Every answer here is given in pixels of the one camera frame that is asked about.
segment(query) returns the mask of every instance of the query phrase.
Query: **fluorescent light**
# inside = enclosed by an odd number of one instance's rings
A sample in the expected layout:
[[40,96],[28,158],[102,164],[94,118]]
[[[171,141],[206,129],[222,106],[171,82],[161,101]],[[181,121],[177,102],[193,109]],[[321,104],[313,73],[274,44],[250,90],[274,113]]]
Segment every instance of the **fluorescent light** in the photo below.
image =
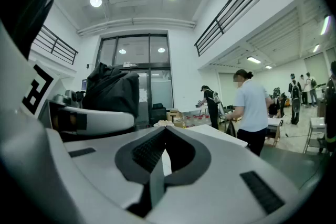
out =
[[320,46],[320,44],[317,44],[317,45],[315,46],[313,52],[316,52],[316,51],[318,50],[319,46]]
[[324,18],[324,23],[323,23],[321,35],[324,35],[326,33],[327,27],[329,25],[329,21],[330,21],[330,16],[327,16],[326,18]]
[[101,5],[102,1],[101,0],[90,0],[90,3],[93,7],[97,8]]
[[255,63],[261,63],[259,60],[253,58],[253,57],[247,57],[247,60],[251,61],[251,62],[255,62]]

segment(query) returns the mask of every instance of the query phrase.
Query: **ponytail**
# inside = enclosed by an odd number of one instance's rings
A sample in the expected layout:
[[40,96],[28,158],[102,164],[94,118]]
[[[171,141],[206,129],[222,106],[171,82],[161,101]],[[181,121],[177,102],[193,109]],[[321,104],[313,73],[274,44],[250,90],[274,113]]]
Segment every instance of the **ponytail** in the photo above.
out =
[[244,69],[240,69],[234,74],[234,78],[236,78],[237,76],[241,76],[244,79],[251,79],[253,77],[253,74],[251,71],[246,72]]

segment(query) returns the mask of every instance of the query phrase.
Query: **glass window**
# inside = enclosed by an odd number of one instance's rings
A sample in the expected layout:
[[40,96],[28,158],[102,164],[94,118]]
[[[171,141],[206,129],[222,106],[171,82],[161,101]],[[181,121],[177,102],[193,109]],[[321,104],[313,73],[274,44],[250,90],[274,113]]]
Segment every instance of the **glass window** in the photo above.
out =
[[124,63],[148,63],[149,37],[119,38],[115,65]]
[[167,37],[151,36],[151,62],[169,62]]
[[112,65],[115,43],[116,43],[115,39],[109,39],[103,42],[100,52],[100,59],[99,59],[100,62],[105,63],[108,66]]
[[169,70],[151,71],[152,104],[173,108],[172,77]]

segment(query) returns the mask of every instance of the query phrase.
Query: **glass door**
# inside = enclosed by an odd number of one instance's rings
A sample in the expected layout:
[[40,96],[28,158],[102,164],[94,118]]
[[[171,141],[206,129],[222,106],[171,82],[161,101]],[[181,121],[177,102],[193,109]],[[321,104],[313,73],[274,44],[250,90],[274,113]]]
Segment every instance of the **glass door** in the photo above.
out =
[[139,75],[139,116],[136,119],[136,126],[139,129],[144,129],[149,125],[149,72],[148,70],[132,70],[130,72]]

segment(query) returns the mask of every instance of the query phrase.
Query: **cardboard box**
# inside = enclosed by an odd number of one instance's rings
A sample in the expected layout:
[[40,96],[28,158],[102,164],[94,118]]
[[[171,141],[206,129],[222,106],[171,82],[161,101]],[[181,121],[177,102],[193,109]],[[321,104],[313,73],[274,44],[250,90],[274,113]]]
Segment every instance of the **cardboard box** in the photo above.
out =
[[174,122],[175,127],[186,128],[185,121]]
[[174,119],[176,119],[176,118],[182,118],[182,113],[181,112],[179,112],[178,110],[171,110],[171,111],[169,111],[169,112],[167,112],[167,120],[168,121],[173,121],[172,120],[172,115],[173,116],[175,116],[174,117]]

